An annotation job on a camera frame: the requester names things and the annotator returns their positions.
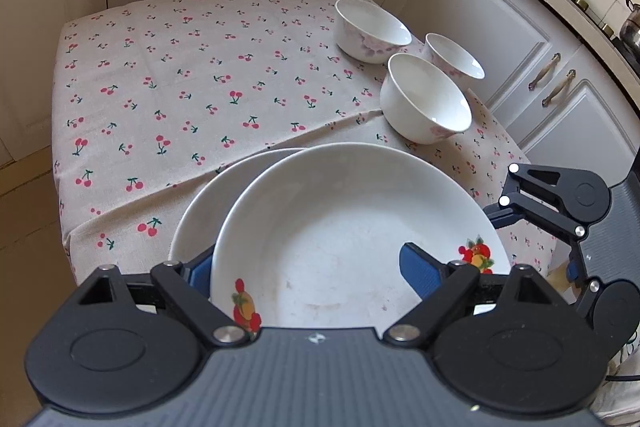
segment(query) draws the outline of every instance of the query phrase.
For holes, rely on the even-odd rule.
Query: pot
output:
[[[627,7],[631,10],[631,15],[620,28],[620,40],[633,52],[640,60],[640,4],[626,0]]]

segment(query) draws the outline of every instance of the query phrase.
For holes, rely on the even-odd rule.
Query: floor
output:
[[[50,172],[0,196],[0,216],[0,427],[18,427],[40,408],[22,368],[25,349],[76,285]]]

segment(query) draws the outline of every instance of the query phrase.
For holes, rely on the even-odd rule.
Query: white plate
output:
[[[382,334],[420,300],[399,270],[402,245],[447,263],[478,237],[484,247],[470,253],[489,249],[484,267],[508,273],[491,222],[446,174],[384,146],[313,147],[263,172],[236,201],[218,236],[211,300],[252,331]]]
[[[302,149],[275,149],[249,156],[213,178],[180,218],[169,248],[169,259],[188,263],[212,247],[226,214],[242,191],[265,169],[299,151]]]

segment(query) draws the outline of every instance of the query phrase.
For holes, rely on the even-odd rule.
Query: table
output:
[[[152,0],[69,23],[54,71],[54,178],[77,282],[96,266],[148,271],[167,258],[190,201],[226,166],[273,147],[337,141],[409,151],[478,204],[527,162],[468,92],[464,134],[417,146],[379,104],[385,67],[334,44],[335,0]],[[414,39],[404,51],[418,54]],[[498,231],[512,263],[546,275],[555,238]]]

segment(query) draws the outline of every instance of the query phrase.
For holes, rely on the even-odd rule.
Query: white bowl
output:
[[[226,214],[240,194],[274,163],[302,149],[274,149],[249,156],[207,183],[185,211],[169,247],[169,259],[188,263],[218,239]]]
[[[347,55],[370,64],[383,64],[403,46],[411,32],[391,13],[361,0],[337,0],[335,43]]]
[[[386,67],[380,107],[406,139],[436,143],[471,127],[471,109],[453,81],[423,58],[399,53]]]
[[[408,241],[443,263],[484,252],[476,266],[510,270],[480,206],[427,162],[365,143],[309,148],[263,172],[236,201],[218,236],[211,300],[252,331],[382,334],[420,301],[399,269]]]
[[[462,91],[473,90],[484,79],[484,70],[471,53],[437,33],[427,33],[422,58],[444,71]]]

